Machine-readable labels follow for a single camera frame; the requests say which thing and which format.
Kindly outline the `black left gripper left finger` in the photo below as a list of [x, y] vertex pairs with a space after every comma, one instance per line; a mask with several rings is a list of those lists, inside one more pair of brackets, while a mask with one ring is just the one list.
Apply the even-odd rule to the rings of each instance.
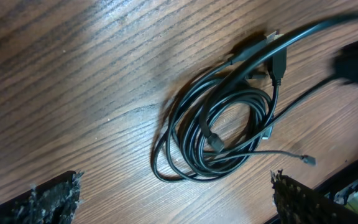
[[66, 171], [0, 204], [0, 223], [71, 224], [83, 172]]

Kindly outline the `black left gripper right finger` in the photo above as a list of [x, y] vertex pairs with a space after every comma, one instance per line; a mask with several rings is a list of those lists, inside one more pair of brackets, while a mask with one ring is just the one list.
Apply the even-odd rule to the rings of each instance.
[[343, 205], [283, 175], [282, 171], [270, 174], [280, 223], [358, 224], [358, 214]]

